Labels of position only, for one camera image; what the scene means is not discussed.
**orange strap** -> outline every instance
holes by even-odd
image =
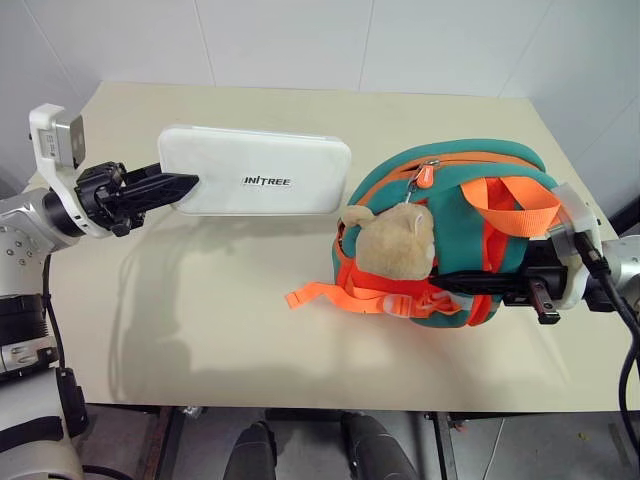
[[[560,201],[549,190],[530,177],[502,177],[500,181],[524,210],[496,210],[489,208],[485,178],[477,178],[460,185],[464,198],[496,230],[513,237],[535,237],[553,224]]]
[[[320,295],[325,295],[337,307],[355,313],[389,313],[399,317],[427,318],[436,311],[445,315],[460,311],[460,307],[448,295],[427,302],[416,301],[409,295],[359,288],[351,282],[347,282],[345,288],[327,283],[309,283],[287,295],[286,300],[289,308],[294,309]]]
[[[487,178],[487,188],[490,208],[513,210],[515,200],[499,178]],[[482,227],[482,269],[485,272],[497,273],[500,271],[507,246],[509,245],[509,238],[511,238],[509,235],[497,230],[486,220],[484,221]],[[492,303],[493,298],[491,295],[476,295],[473,297],[467,325],[474,327],[484,323],[487,320]]]

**zipper pull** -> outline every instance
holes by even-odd
[[[433,187],[434,170],[438,165],[440,165],[440,160],[438,160],[437,158],[425,162],[425,164],[416,175],[416,185],[420,188]]]

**plush toy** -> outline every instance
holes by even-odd
[[[392,280],[424,280],[435,257],[431,212],[413,203],[399,203],[375,216],[361,205],[343,212],[346,227],[359,225],[356,265],[363,272]]]

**beige table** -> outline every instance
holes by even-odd
[[[171,123],[335,135],[353,152],[347,194],[374,166],[415,145],[515,140],[595,206],[527,100],[106,83],[82,113],[86,164],[123,161],[130,170],[158,161],[156,138]],[[584,304],[556,326],[538,325],[532,309],[501,308],[484,326],[451,330],[348,314],[323,300],[289,310],[286,293],[331,281],[337,217],[197,218],[164,207],[128,237],[83,238],[57,253],[54,306],[87,400],[617,408],[629,336],[613,314]]]

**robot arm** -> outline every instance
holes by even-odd
[[[145,212],[181,199],[195,175],[159,165],[127,172],[107,162],[78,174],[82,117],[43,105],[29,116],[39,173],[51,190],[0,201],[0,478],[83,478],[70,438],[87,424],[73,371],[53,367],[58,345],[47,332],[43,266],[82,235],[127,235]]]

